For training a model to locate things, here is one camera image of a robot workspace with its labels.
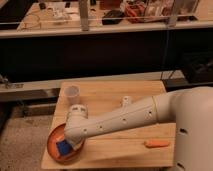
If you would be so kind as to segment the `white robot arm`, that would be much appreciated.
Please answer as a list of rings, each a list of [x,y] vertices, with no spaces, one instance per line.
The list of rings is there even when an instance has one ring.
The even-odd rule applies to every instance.
[[[89,137],[169,122],[176,124],[172,171],[213,171],[213,87],[147,97],[93,118],[74,105],[65,138],[78,148]]]

